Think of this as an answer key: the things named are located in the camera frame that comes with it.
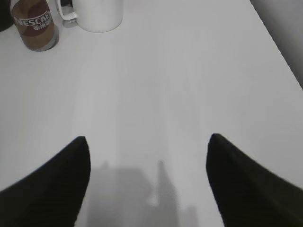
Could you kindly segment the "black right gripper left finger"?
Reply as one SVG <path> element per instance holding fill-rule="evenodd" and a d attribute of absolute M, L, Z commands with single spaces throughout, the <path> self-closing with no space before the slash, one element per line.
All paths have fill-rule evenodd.
<path fill-rule="evenodd" d="M 91 172 L 89 146 L 76 137 L 38 169 L 0 192 L 2 227 L 73 227 Z"/>

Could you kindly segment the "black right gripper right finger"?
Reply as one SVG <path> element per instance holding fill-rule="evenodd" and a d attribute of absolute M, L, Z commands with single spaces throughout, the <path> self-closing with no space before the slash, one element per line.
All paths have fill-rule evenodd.
<path fill-rule="evenodd" d="M 301 227 L 303 190 L 211 135 L 206 173 L 226 227 Z"/>

